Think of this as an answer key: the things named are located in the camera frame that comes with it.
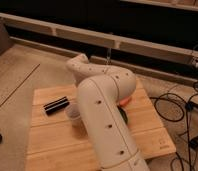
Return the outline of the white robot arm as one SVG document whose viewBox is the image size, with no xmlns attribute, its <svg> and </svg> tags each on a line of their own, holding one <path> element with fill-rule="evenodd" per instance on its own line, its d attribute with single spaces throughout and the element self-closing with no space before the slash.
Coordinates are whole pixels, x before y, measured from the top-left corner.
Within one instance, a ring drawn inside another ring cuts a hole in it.
<svg viewBox="0 0 198 171">
<path fill-rule="evenodd" d="M 129 69 L 89 62 L 85 54 L 69 59 L 77 106 L 102 171 L 150 171 L 117 103 L 136 89 Z"/>
</svg>

